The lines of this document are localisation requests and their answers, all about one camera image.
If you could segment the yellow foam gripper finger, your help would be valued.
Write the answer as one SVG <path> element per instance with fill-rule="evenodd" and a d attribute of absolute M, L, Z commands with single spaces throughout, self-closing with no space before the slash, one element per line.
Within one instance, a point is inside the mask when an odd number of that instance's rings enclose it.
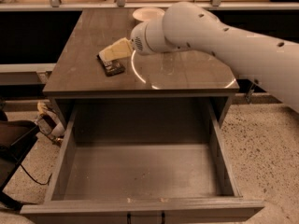
<path fill-rule="evenodd" d="M 102 49 L 98 55 L 103 62 L 110 62 L 126 57 L 130 57 L 133 53 L 133 46 L 126 37 L 114 42 L 112 45 Z"/>

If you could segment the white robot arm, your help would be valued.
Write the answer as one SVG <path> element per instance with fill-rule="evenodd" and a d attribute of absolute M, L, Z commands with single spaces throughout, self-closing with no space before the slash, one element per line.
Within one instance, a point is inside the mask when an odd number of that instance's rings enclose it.
<path fill-rule="evenodd" d="M 198 50 L 215 56 L 238 75 L 299 112 L 299 44 L 234 28 L 188 2 L 172 5 L 161 17 L 139 23 L 129 38 L 100 50 L 110 62 L 133 53 Z"/>

